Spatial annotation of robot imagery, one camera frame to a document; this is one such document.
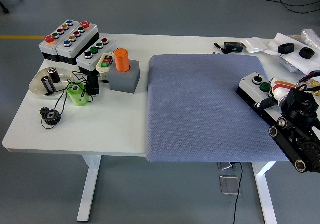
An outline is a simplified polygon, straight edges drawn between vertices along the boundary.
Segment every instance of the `orange cap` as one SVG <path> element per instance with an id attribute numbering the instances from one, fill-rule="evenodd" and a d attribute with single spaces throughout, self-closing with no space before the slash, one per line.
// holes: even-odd
<path id="1" fill-rule="evenodd" d="M 125 73 L 130 70 L 129 55 L 126 49 L 117 49 L 114 52 L 114 60 L 118 72 Z"/>

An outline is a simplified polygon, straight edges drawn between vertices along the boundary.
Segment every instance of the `red button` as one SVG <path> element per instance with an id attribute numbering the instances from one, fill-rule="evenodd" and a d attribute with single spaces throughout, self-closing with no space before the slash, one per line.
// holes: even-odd
<path id="1" fill-rule="evenodd" d="M 83 28 L 88 28 L 88 27 L 90 27 L 90 22 L 88 22 L 88 21 L 85 20 L 85 21 L 81 22 L 80 25 L 81 25 Z"/>
<path id="2" fill-rule="evenodd" d="M 55 41 L 55 37 L 53 35 L 47 35 L 44 40 L 47 42 L 47 43 L 53 43 Z"/>

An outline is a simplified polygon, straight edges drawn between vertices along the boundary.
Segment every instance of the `black wire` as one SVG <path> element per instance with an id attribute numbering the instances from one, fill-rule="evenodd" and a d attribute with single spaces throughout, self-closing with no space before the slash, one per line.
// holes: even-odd
<path id="1" fill-rule="evenodd" d="M 44 120 L 44 117 L 42 117 L 42 119 L 41 119 L 41 125 L 43 126 L 44 129 L 50 130 L 50 129 L 54 128 L 57 125 L 57 123 L 56 123 L 54 126 L 52 126 L 50 128 L 47 128 L 47 127 L 44 126 L 43 120 Z"/>
<path id="2" fill-rule="evenodd" d="M 239 195 L 240 195 L 240 186 L 241 186 L 241 181 L 242 181 L 242 176 L 244 174 L 244 169 L 242 167 L 242 164 L 240 162 L 235 162 L 235 163 L 239 163 L 241 166 L 241 177 L 240 177 L 240 181 L 239 181 L 239 188 L 238 188 L 238 195 L 236 197 L 236 201 L 234 204 L 234 217 L 233 217 L 233 224 L 236 223 L 236 212 L 237 212 L 237 203 L 238 203 L 238 199 L 239 199 Z"/>
<path id="3" fill-rule="evenodd" d="M 68 81 L 68 85 L 66 86 L 65 89 L 55 91 L 55 93 L 57 93 L 57 92 L 62 92 L 62 94 L 61 94 L 61 96 L 59 97 L 58 101 L 56 102 L 54 108 L 51 109 L 50 111 L 55 110 L 55 109 L 57 108 L 57 106 L 58 106 L 61 98 L 64 96 L 65 92 L 68 92 L 69 89 L 72 89 L 72 87 L 70 87 L 71 84 L 77 85 L 77 86 L 82 90 L 82 94 L 81 94 L 81 97 L 82 97 L 82 98 L 85 96 L 86 93 L 88 93 L 88 92 L 87 92 L 86 85 L 88 85 L 89 82 L 87 81 L 87 79 L 84 78 L 84 76 L 82 76 L 81 78 L 79 78 L 79 77 L 76 75 L 76 73 L 77 73 L 77 74 L 82 74 L 82 75 L 83 75 L 83 73 L 82 73 L 82 72 L 79 72 L 79 71 L 73 71 L 73 72 L 72 72 L 72 74 L 73 74 L 79 81 L 81 81 L 81 80 L 82 80 L 82 81 L 76 83 L 76 82 L 73 82 L 73 81 L 71 81 L 70 79 L 68 79 L 68 80 L 67 80 L 67 81 Z M 81 87 L 79 86 L 79 84 L 85 84 L 84 89 L 81 88 Z M 89 96 L 91 97 L 91 100 L 90 100 L 90 101 L 88 100 L 88 103 L 91 103 L 91 102 L 94 101 L 94 97 L 93 97 L 92 94 L 89 94 Z M 65 106 L 66 106 L 66 102 L 67 102 L 67 97 L 68 97 L 68 95 L 66 94 L 66 95 L 65 95 L 65 99 L 64 99 L 64 101 L 63 101 L 63 106 L 62 106 L 62 111 L 61 111 L 61 113 L 60 113 L 60 116 L 62 116 L 62 114 L 63 114 L 64 111 L 65 111 Z M 41 119 L 41 125 L 43 126 L 43 128 L 45 128 L 45 129 L 47 129 L 47 130 L 50 130 L 50 129 L 54 128 L 54 127 L 58 124 L 58 123 L 56 123 L 54 126 L 52 126 L 52 127 L 50 127 L 50 128 L 47 128 L 47 127 L 44 126 L 43 120 L 44 120 L 44 118 L 42 117 L 42 119 Z"/>
<path id="4" fill-rule="evenodd" d="M 308 13 L 314 13 L 314 12 L 320 11 L 320 9 L 317 9 L 317 10 L 312 10 L 312 11 L 299 12 L 299 11 L 291 10 L 291 9 L 289 9 L 287 7 L 287 6 L 289 6 L 289 7 L 305 7 L 305 6 L 309 6 L 309 5 L 320 3 L 320 1 L 317 1 L 317 2 L 314 2 L 314 3 L 309 3 L 309 4 L 304 4 L 304 5 L 291 5 L 291 4 L 284 3 L 282 0 L 279 0 L 279 1 L 276 1 L 276 0 L 263 0 L 263 1 L 273 2 L 273 3 L 281 3 L 288 11 L 293 12 L 293 13 L 297 13 L 297 14 L 308 14 Z"/>

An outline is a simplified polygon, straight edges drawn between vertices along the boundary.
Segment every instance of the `black gear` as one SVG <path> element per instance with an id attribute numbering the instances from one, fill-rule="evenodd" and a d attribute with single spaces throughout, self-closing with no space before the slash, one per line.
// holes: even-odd
<path id="1" fill-rule="evenodd" d="M 300 149 L 304 156 L 310 163 L 310 172 L 319 173 L 320 172 L 320 145 L 315 141 L 306 141 L 301 146 Z"/>
<path id="2" fill-rule="evenodd" d="M 61 115 L 57 110 L 49 110 L 49 112 L 45 113 L 43 120 L 47 125 L 55 126 L 60 122 Z"/>
<path id="3" fill-rule="evenodd" d="M 40 114 L 41 114 L 41 116 L 42 116 L 43 118 L 45 117 L 45 115 L 46 115 L 48 112 L 50 112 L 50 109 L 49 109 L 48 107 L 43 107 L 43 108 L 41 108 L 41 110 L 40 110 Z"/>

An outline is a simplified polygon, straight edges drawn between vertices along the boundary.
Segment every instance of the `black electronic device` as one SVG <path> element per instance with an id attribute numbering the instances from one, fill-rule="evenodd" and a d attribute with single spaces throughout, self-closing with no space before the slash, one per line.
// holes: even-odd
<path id="1" fill-rule="evenodd" d="M 99 79 L 97 76 L 89 75 L 87 77 L 87 83 L 85 85 L 85 90 L 89 96 L 94 96 L 100 93 L 99 91 Z"/>
<path id="2" fill-rule="evenodd" d="M 244 44 L 241 42 L 225 42 L 224 49 L 227 53 L 242 53 Z"/>

